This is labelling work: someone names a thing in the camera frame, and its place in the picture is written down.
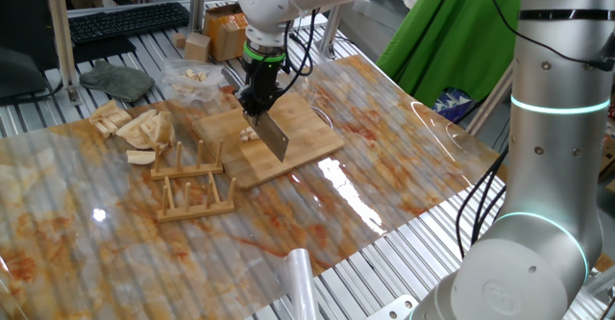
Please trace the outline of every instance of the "metal pole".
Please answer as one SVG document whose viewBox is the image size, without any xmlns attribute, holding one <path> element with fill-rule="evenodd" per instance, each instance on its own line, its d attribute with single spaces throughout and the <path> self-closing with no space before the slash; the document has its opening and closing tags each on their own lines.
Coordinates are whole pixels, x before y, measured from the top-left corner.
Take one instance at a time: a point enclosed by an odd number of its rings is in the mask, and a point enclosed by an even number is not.
<svg viewBox="0 0 615 320">
<path fill-rule="evenodd" d="M 329 12 L 329 21 L 327 22 L 327 28 L 323 38 L 316 42 L 318 52 L 327 58 L 332 59 L 335 55 L 333 51 L 333 45 L 335 43 L 335 34 L 339 29 L 339 23 L 342 20 L 342 5 L 336 5 Z"/>
<path fill-rule="evenodd" d="M 190 0 L 190 23 L 188 24 L 188 33 L 201 32 L 203 30 L 203 9 L 205 0 Z"/>
<path fill-rule="evenodd" d="M 68 29 L 68 15 L 66 13 L 65 0 L 49 0 L 49 11 L 54 27 L 54 35 L 56 37 L 56 52 L 60 60 L 61 80 L 66 88 L 68 100 L 72 105 L 81 104 L 77 85 L 77 71 L 75 69 L 75 60 L 73 59 L 72 41 L 70 39 L 70 30 Z"/>
</svg>

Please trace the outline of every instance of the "monitor stand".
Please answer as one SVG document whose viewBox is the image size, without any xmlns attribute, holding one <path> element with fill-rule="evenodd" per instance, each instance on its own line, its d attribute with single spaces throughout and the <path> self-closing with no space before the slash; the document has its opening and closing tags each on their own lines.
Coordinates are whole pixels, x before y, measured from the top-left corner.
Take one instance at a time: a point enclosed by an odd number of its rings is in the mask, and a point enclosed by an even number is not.
<svg viewBox="0 0 615 320">
<path fill-rule="evenodd" d="M 47 87 L 47 82 L 30 56 L 0 47 L 0 98 L 28 94 Z"/>
</svg>

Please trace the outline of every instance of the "knife blade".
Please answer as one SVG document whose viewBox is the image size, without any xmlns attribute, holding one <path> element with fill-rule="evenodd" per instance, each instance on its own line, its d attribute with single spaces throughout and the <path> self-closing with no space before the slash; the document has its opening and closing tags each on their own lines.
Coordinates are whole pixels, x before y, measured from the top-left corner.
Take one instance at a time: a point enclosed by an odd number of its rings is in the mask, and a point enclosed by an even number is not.
<svg viewBox="0 0 615 320">
<path fill-rule="evenodd" d="M 259 116 L 251 116 L 243 112 L 243 118 L 250 124 L 252 129 L 258 134 L 269 150 L 278 158 L 284 161 L 286 149 L 288 148 L 288 136 L 284 133 L 278 123 L 271 116 L 264 112 Z"/>
</svg>

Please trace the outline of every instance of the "green cloth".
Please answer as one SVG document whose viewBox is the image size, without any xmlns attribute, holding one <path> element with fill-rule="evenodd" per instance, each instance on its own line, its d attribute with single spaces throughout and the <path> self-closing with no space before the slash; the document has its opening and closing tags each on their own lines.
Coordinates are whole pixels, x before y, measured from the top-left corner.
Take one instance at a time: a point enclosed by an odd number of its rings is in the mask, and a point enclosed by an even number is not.
<svg viewBox="0 0 615 320">
<path fill-rule="evenodd" d="M 516 29 L 521 0 L 497 1 Z M 481 100 L 508 68 L 514 44 L 491 0 L 418 0 L 378 66 L 428 107 L 448 87 Z"/>
<path fill-rule="evenodd" d="M 96 61 L 94 69 L 82 74 L 79 81 L 85 88 L 104 91 L 129 103 L 154 85 L 154 79 L 141 70 L 111 65 L 105 61 Z"/>
</svg>

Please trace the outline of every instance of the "gray cloth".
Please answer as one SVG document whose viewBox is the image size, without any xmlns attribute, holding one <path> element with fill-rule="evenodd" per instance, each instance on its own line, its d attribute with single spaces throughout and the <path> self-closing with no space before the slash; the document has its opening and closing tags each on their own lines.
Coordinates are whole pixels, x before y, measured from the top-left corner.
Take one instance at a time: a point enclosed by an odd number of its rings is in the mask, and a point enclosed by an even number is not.
<svg viewBox="0 0 615 320">
<path fill-rule="evenodd" d="M 105 61 L 96 61 L 94 69 L 82 74 L 80 79 L 85 88 L 104 91 L 129 103 L 154 85 L 154 79 L 141 70 L 111 65 Z"/>
</svg>

